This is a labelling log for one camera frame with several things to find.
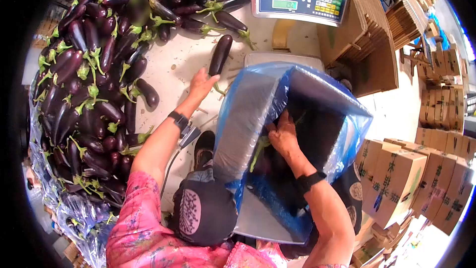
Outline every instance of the shoe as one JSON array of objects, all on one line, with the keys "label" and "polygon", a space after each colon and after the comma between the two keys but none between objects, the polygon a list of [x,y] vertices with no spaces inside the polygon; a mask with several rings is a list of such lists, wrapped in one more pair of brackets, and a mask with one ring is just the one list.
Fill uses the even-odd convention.
[{"label": "shoe", "polygon": [[211,130],[204,131],[195,144],[194,171],[204,171],[209,166],[206,164],[213,159],[213,147],[215,146],[215,133]]}]

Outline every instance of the pink floral shirt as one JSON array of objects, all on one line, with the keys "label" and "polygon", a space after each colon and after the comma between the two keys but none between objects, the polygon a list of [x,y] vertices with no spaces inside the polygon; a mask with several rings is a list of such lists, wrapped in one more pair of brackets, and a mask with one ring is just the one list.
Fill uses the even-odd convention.
[{"label": "pink floral shirt", "polygon": [[254,249],[241,242],[233,246],[231,241],[194,247],[177,239],[160,223],[159,193],[149,174],[130,175],[124,206],[106,247],[108,267],[286,267],[279,245],[271,242],[258,241]]}]

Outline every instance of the hand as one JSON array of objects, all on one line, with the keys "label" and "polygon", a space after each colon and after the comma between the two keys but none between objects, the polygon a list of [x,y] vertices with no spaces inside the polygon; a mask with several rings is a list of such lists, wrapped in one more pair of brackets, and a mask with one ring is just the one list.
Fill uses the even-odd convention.
[{"label": "hand", "polygon": [[188,94],[187,99],[193,101],[198,107],[202,100],[207,97],[213,84],[218,80],[220,80],[219,74],[208,78],[207,69],[201,68],[198,73],[193,76],[192,81],[190,82],[190,93]]},{"label": "hand", "polygon": [[268,124],[266,128],[269,132],[268,138],[271,145],[273,145],[283,158],[287,159],[290,154],[296,150],[300,150],[296,137],[296,126],[288,110],[285,109],[279,117],[277,128],[274,123]]}]

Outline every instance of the person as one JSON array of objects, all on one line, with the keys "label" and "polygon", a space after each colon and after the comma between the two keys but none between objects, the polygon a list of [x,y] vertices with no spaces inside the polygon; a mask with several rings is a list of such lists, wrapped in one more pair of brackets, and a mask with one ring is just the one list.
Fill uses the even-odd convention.
[{"label": "person", "polygon": [[[190,119],[219,75],[204,68],[194,75],[187,98],[175,109]],[[285,110],[269,140],[296,178],[316,173],[299,148],[293,119]],[[285,267],[279,245],[257,241],[257,248],[229,239],[237,220],[233,195],[213,177],[215,135],[204,132],[195,144],[194,171],[174,194],[170,228],[161,222],[160,189],[180,128],[167,117],[137,154],[128,179],[124,205],[106,247],[109,267]],[[354,247],[354,228],[336,191],[325,180],[304,194],[319,238],[304,267],[347,267]]]}]

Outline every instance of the electrical cable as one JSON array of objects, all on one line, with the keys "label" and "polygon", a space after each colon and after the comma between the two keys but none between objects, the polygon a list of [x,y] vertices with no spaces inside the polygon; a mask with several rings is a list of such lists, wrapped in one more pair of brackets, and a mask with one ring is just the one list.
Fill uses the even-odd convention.
[{"label": "electrical cable", "polygon": [[172,164],[174,163],[176,157],[179,155],[179,153],[182,151],[182,149],[179,149],[177,151],[177,153],[175,153],[175,156],[172,158],[172,161],[170,162],[169,164],[169,168],[167,169],[167,173],[165,174],[165,178],[164,178],[164,184],[162,184],[162,190],[160,191],[160,199],[162,200],[162,195],[164,194],[164,190],[165,190],[165,183],[167,182],[167,177],[169,177],[169,172],[170,172],[170,168],[172,167]]}]

